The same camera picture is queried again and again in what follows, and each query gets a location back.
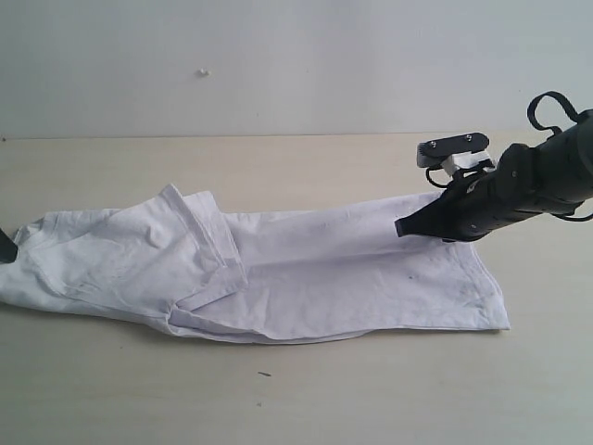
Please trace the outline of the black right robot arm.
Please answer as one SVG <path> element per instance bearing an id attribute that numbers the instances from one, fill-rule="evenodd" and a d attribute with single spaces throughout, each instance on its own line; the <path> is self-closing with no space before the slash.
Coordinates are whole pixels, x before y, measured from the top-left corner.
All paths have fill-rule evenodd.
<path id="1" fill-rule="evenodd" d="M 569 221 L 592 198 L 592 111 L 542 144 L 513 144 L 495 169 L 459 169 L 433 202 L 395 221 L 397 234 L 473 242 L 542 214 Z"/>

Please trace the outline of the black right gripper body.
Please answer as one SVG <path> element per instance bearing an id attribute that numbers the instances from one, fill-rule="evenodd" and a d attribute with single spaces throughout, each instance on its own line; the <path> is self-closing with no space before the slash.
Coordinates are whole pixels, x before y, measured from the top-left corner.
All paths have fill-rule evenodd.
<path id="1" fill-rule="evenodd" d="M 420 235 L 446 242 L 473 242 L 519 223 L 524 213 L 497 190 L 498 174 L 473 174 L 451 182 L 434 201 L 395 221 L 399 236 Z"/>

